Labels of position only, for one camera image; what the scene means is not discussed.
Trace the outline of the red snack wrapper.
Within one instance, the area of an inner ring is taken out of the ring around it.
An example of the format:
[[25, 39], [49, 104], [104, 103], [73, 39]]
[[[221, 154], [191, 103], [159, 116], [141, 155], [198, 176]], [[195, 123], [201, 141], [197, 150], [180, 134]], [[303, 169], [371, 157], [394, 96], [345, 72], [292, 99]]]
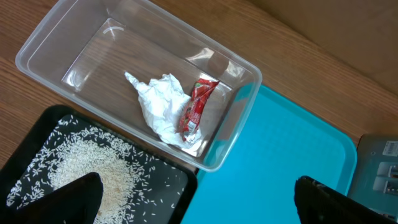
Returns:
[[219, 82], [199, 79], [193, 87], [191, 98], [184, 107], [179, 121], [179, 133], [184, 142], [192, 141], [199, 129], [201, 116], [210, 95]]

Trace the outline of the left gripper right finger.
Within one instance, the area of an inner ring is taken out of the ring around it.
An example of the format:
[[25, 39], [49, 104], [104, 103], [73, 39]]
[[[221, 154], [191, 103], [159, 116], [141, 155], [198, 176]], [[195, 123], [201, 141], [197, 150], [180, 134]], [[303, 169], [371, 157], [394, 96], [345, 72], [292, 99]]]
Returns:
[[309, 176], [296, 180], [294, 203], [301, 224], [395, 223]]

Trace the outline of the white tissue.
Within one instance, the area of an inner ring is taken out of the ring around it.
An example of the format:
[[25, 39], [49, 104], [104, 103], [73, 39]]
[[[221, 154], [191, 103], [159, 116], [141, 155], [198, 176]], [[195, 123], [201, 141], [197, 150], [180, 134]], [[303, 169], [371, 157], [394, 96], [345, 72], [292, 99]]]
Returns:
[[140, 82], [128, 72], [124, 76], [138, 92], [146, 124], [161, 141], [198, 157], [202, 153], [201, 132], [184, 141], [179, 131], [180, 118], [191, 99], [184, 93], [180, 82], [172, 74], [164, 74], [161, 79], [152, 78], [149, 83]]

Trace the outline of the pile of rice grains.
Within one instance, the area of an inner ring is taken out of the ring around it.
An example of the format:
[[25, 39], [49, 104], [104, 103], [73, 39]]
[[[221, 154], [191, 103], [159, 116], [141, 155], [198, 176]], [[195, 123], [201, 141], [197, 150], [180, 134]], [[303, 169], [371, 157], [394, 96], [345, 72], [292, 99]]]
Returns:
[[188, 184], [182, 170], [68, 114], [17, 179], [6, 207], [22, 208], [90, 172], [103, 183], [95, 223], [168, 223]]

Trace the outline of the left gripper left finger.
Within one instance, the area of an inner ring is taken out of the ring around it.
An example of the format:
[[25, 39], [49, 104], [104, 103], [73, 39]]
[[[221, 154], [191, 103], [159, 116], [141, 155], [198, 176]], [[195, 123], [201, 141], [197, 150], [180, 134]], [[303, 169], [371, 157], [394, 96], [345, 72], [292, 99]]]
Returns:
[[2, 213], [1, 223], [93, 223], [102, 197], [100, 175], [90, 172], [25, 207]]

